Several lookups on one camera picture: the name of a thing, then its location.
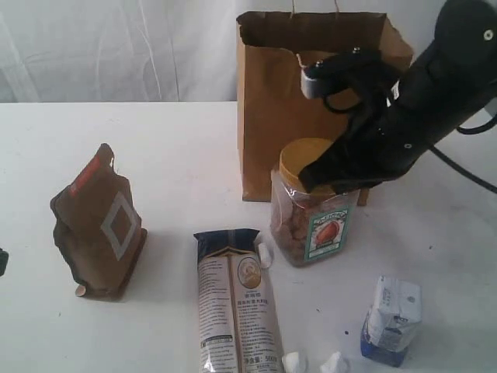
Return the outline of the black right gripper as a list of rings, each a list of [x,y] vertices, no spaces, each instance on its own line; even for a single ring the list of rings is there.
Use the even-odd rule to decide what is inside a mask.
[[[333,147],[325,143],[298,174],[302,187],[308,193],[318,187],[345,193],[405,175],[433,145],[434,113],[425,92],[403,92],[391,104],[382,92],[362,94],[345,134]]]

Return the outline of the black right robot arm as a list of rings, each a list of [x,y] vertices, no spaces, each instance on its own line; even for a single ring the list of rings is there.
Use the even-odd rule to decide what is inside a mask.
[[[359,101],[342,110],[345,131],[299,172],[306,191],[372,188],[404,176],[454,131],[492,129],[495,120],[473,128],[464,123],[496,96],[495,4],[445,2],[431,44],[406,71],[386,63],[380,51],[361,47],[301,70],[302,93],[326,108],[346,89]]]

